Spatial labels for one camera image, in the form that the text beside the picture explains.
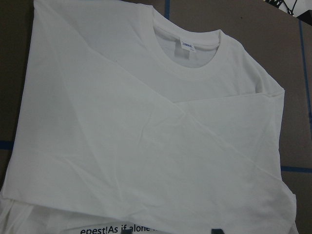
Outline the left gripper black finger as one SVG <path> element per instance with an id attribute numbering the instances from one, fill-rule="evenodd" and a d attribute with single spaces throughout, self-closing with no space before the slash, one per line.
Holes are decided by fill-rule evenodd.
<path id="1" fill-rule="evenodd" d="M 212 229 L 211 234 L 223 234 L 223 230 L 222 229 Z"/>

